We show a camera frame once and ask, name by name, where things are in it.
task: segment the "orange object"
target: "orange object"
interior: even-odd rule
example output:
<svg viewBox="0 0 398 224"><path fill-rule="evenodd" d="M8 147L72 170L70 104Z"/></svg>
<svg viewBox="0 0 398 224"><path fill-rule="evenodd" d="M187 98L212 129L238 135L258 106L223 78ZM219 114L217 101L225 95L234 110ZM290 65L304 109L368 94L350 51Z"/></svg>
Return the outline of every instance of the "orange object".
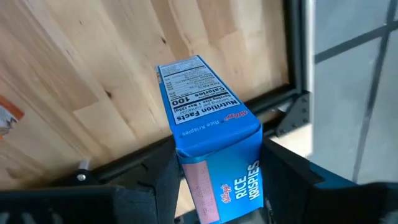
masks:
<svg viewBox="0 0 398 224"><path fill-rule="evenodd" d="M24 116L24 113L0 95L0 139Z"/></svg>

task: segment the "black metal bar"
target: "black metal bar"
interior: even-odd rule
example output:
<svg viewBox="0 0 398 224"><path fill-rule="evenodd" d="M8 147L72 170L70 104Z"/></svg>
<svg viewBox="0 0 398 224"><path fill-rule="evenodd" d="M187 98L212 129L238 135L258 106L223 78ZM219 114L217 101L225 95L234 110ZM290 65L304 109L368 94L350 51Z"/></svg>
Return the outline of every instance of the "black metal bar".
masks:
<svg viewBox="0 0 398 224"><path fill-rule="evenodd" d="M256 116L269 112L269 110L280 106L292 99L297 90L291 85L282 85L261 96L253 98L245 103L247 108Z"/></svg>
<svg viewBox="0 0 398 224"><path fill-rule="evenodd" d="M301 58L298 58L300 60L301 66L302 66L302 72L300 74L301 76L301 86L302 86L302 91L308 90L307 86L307 74L308 74L308 60L307 60L307 55L308 55L308 46L307 46L307 34L309 34L309 29L307 27L307 1L308 0L300 0L299 5L300 7L300 23L301 23L301 28L300 28L300 36L301 36Z"/></svg>
<svg viewBox="0 0 398 224"><path fill-rule="evenodd" d="M173 137L169 136L157 142L150 144L142 149L132 152L126 156L116 159L106 165L94 169L91 173L101 183L105 184L115 177L124 174L130 168L138 166L144 159L149 158L156 149L164 147L167 141L173 141Z"/></svg>
<svg viewBox="0 0 398 224"><path fill-rule="evenodd" d="M303 48L305 47L302 1L284 1L285 36L287 49L287 65L289 83L293 85L298 94L304 87Z"/></svg>

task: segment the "nutrition facts label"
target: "nutrition facts label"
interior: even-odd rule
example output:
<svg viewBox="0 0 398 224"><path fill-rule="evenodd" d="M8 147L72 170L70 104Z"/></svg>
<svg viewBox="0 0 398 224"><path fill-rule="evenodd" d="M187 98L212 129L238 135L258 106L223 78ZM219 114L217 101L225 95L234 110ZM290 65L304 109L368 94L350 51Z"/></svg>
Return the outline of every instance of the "nutrition facts label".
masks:
<svg viewBox="0 0 398 224"><path fill-rule="evenodd" d="M159 68L175 124L240 104L198 56Z"/></svg>

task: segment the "cardboard box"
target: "cardboard box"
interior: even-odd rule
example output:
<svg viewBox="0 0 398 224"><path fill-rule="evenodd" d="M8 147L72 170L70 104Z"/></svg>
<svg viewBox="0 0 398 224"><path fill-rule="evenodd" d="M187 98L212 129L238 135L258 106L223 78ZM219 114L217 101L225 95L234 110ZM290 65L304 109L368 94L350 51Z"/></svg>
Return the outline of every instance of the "cardboard box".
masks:
<svg viewBox="0 0 398 224"><path fill-rule="evenodd" d="M200 221L224 223L262 207L261 122L200 56L156 69Z"/></svg>

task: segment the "kellogg's logo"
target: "kellogg's logo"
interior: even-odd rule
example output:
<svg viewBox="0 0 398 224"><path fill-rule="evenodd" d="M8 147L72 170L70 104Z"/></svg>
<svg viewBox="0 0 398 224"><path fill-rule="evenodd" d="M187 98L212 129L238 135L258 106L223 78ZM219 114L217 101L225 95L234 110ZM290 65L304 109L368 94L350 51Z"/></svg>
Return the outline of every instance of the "kellogg's logo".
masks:
<svg viewBox="0 0 398 224"><path fill-rule="evenodd" d="M249 113L248 111L241 111L241 112L236 113L236 114L229 114L228 116L226 116L224 118L224 121L227 121L227 120L232 119L232 118L238 119L240 117L243 117L243 116L247 115L248 113Z"/></svg>
<svg viewBox="0 0 398 224"><path fill-rule="evenodd" d="M230 203L231 197L229 196L229 193L231 192L231 187L228 187L228 184L223 184L221 186L221 189L223 189L223 194L221 195L221 201L224 203Z"/></svg>

